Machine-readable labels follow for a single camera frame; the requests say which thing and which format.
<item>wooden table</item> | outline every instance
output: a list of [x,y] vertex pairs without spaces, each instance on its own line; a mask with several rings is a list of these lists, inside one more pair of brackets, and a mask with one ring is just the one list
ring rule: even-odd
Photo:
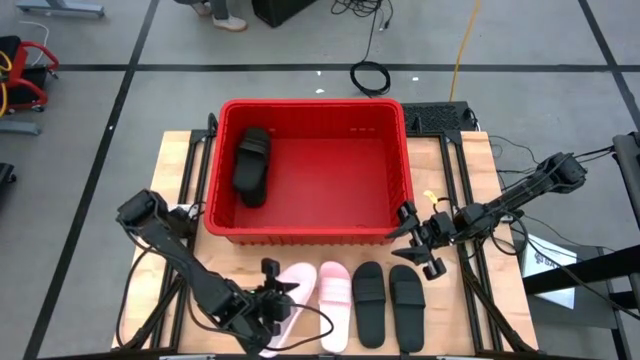
[[[159,192],[169,204],[175,204],[178,199],[189,136],[190,132],[188,131],[169,131],[164,134],[162,140],[151,189]],[[499,196],[500,187],[487,134],[483,132],[463,133],[463,146],[475,201],[487,202]],[[416,206],[420,218],[427,219],[433,210],[430,200],[423,195],[423,192],[431,190],[438,197],[447,196],[439,143],[436,139],[411,138],[408,139],[408,149]],[[198,164],[200,163],[202,150],[198,151],[194,165],[194,172],[196,173],[199,169]],[[462,196],[462,187],[459,181],[458,165],[455,162],[456,157],[453,146],[450,146],[449,152],[453,162],[452,167],[456,178],[458,197],[462,201],[464,197]],[[196,179],[197,174],[194,174],[190,186],[189,196],[191,198],[195,192]],[[496,236],[501,239],[511,240],[510,231],[505,225],[498,227]],[[387,277],[392,266],[396,264],[409,265],[407,261],[391,255],[391,250],[406,247],[407,245],[406,239],[398,239],[391,246],[242,247],[231,244],[223,237],[209,234],[201,223],[195,245],[195,255],[208,269],[233,279],[242,287],[254,288],[263,281],[263,275],[260,273],[260,259],[263,257],[271,257],[280,261],[282,269],[300,261],[319,266],[324,261],[334,260],[344,264],[352,273],[361,263],[376,260],[382,265],[385,277]],[[136,249],[135,257],[139,253],[140,250]],[[496,305],[523,340],[529,345],[537,347],[517,259],[513,256],[502,254],[490,241],[486,242],[485,254]],[[447,274],[435,281],[427,282],[423,279],[421,272],[418,272],[422,279],[427,304],[425,310],[425,345],[420,354],[473,354],[463,283],[455,247],[438,249],[435,251],[435,255],[442,257],[447,267]],[[121,324],[122,336],[125,342],[133,336],[155,306],[158,300],[164,265],[165,262],[162,258],[150,254],[140,263],[136,270],[131,282],[127,307]],[[351,338],[347,350],[343,354],[399,354],[395,339],[393,312],[389,299],[390,297],[387,294],[387,338],[384,345],[381,348],[370,350],[360,344],[355,326],[355,314],[352,311]],[[491,348],[486,313],[482,305],[478,301],[476,302],[480,323],[483,326],[484,347]],[[315,292],[309,301],[309,305],[317,305],[317,294]],[[163,332],[161,345],[169,343],[173,316],[173,310],[168,311],[166,314],[165,331]],[[199,318],[206,323],[203,316],[199,316]],[[319,322],[317,315],[303,312],[291,333],[289,344],[317,335],[319,333]],[[231,354],[242,353],[242,350],[234,338],[206,332],[196,327],[185,313],[179,352]],[[287,353],[318,354],[322,352],[320,342],[315,341],[290,350]]]

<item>yellow cable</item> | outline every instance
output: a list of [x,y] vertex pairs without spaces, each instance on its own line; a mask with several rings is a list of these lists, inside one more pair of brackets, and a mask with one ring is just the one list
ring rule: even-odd
[[469,40],[469,35],[471,34],[471,30],[473,29],[473,23],[476,22],[476,15],[480,10],[480,0],[476,0],[476,4],[473,7],[473,12],[471,13],[471,19],[469,19],[469,25],[467,25],[467,31],[464,33],[464,38],[462,38],[462,44],[460,44],[460,50],[458,51],[458,58],[456,59],[456,67],[453,69],[453,80],[451,80],[451,91],[449,92],[449,102],[453,101],[453,94],[456,91],[456,81],[458,80],[458,68],[460,67],[460,59],[462,58],[462,53],[464,52],[465,46],[467,46],[467,40]]
[[[11,60],[9,59],[7,54],[0,51],[0,57],[4,58],[5,63],[7,63],[7,66],[0,66],[0,70],[5,72],[11,72],[11,69],[13,69],[13,64],[11,64]],[[7,111],[9,96],[7,94],[7,85],[5,85],[4,83],[1,83],[0,88],[2,88],[2,107],[0,108],[0,117],[3,117],[4,113]]]

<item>coiled black cable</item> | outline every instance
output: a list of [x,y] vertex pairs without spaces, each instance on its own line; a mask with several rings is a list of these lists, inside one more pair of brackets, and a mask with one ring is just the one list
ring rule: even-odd
[[[391,0],[389,1],[389,7],[391,9],[391,14],[389,15],[389,19],[384,22],[384,25],[381,26],[381,29],[384,30],[389,27],[389,23],[391,18],[393,17],[393,5],[391,5]],[[373,38],[373,29],[376,26],[376,18],[378,16],[378,10],[381,10],[382,0],[335,0],[333,6],[331,7],[331,13],[334,15],[340,15],[345,13],[347,10],[353,11],[353,13],[358,17],[367,17],[373,14],[373,21],[371,21],[371,31],[369,32],[369,42],[367,44],[367,52],[365,53],[362,60],[353,64],[351,70],[349,71],[349,76],[351,77],[351,82],[355,85],[360,92],[367,95],[368,97],[380,96],[389,92],[391,89],[391,75],[389,74],[389,70],[385,68],[383,65],[380,65],[374,61],[367,61],[369,57],[369,51],[371,50],[371,39]],[[379,71],[382,76],[384,76],[385,83],[379,89],[370,89],[362,85],[358,79],[356,78],[356,71],[361,67],[368,67],[374,70]]]

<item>person's leg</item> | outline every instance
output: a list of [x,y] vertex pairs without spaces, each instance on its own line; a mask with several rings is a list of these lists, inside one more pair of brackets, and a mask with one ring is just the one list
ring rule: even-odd
[[207,6],[205,3],[206,1],[202,1],[197,4],[191,5],[191,7],[193,8],[193,10],[196,11],[196,13],[198,13],[198,15],[209,16],[211,15],[211,8]]
[[229,14],[226,0],[210,0],[213,13],[213,26],[229,31],[243,31],[247,28],[247,22]]
[[229,9],[227,9],[227,0],[210,0],[211,12],[213,17],[218,20],[226,20],[229,18]]

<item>pink slipper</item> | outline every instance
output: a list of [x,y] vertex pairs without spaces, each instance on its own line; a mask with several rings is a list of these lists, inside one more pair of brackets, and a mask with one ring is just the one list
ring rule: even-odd
[[[333,322],[333,332],[322,339],[322,347],[332,353],[340,353],[349,341],[349,319],[351,318],[351,276],[344,266],[328,261],[320,267],[319,310]],[[331,325],[320,317],[320,333],[331,329]]]
[[[296,304],[306,305],[309,297],[316,286],[316,278],[318,274],[316,268],[308,263],[297,263],[289,266],[278,276],[278,280],[286,283],[299,284],[297,288],[289,291],[287,295],[293,299]],[[291,308],[291,315],[280,323],[280,335],[274,336],[269,342],[271,348],[282,348],[287,342],[287,338],[291,333],[291,329],[296,323],[298,316],[304,309],[299,307]],[[260,356],[271,358],[278,355],[277,351],[262,350]]]

